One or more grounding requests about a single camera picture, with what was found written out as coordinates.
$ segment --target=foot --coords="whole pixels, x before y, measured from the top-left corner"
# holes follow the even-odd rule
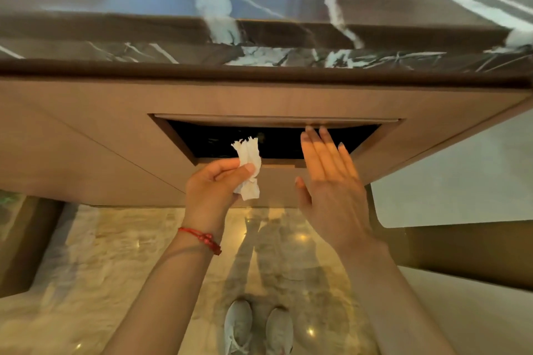
[[[266,321],[267,355],[289,355],[293,349],[293,320],[289,311],[275,308]]]
[[[233,302],[224,320],[225,355],[247,355],[252,339],[252,308],[245,300]]]

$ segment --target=crumpled tissue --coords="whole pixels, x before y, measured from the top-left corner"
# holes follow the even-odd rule
[[[242,139],[235,141],[231,146],[237,151],[240,159],[240,165],[243,166],[246,163],[253,163],[255,166],[255,172],[244,183],[239,185],[235,189],[236,194],[241,194],[243,201],[248,199],[259,198],[259,186],[257,185],[257,175],[261,168],[261,157],[259,156],[259,147],[257,145],[257,138],[250,136],[248,140],[243,142]]]

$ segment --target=fingernail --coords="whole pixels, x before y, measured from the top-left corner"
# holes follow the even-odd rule
[[[250,171],[250,173],[254,173],[255,171],[255,166],[253,163],[246,163],[244,167],[246,168],[246,170]]]

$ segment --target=red string bracelet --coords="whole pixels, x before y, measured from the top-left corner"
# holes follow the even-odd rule
[[[178,229],[178,231],[186,231],[187,233],[196,236],[200,243],[203,243],[207,247],[209,247],[215,255],[220,255],[220,253],[222,253],[220,246],[213,240],[213,235],[211,233],[202,233],[201,231],[197,231],[187,227],[181,227]]]

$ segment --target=dark marble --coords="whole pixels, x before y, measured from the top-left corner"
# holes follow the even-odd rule
[[[533,73],[533,0],[0,0],[0,59]]]

